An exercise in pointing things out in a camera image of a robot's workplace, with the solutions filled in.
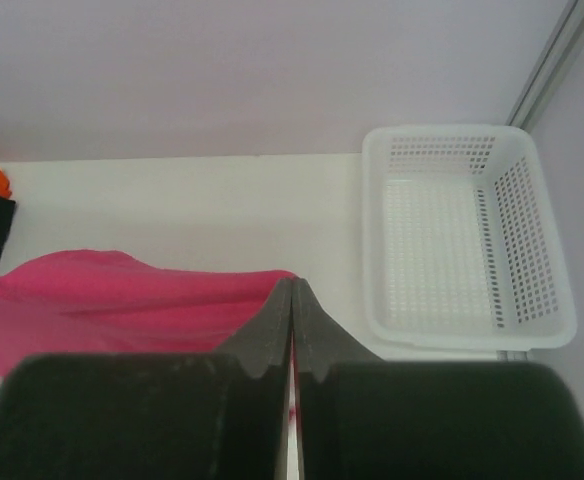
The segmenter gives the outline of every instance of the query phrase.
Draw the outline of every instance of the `basket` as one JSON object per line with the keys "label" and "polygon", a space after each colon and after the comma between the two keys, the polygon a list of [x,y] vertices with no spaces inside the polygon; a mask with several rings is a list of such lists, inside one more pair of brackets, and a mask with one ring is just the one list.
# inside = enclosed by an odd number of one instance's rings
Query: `basket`
{"label": "basket", "polygon": [[436,348],[554,348],[576,332],[531,137],[513,127],[383,128],[363,142],[366,315]]}

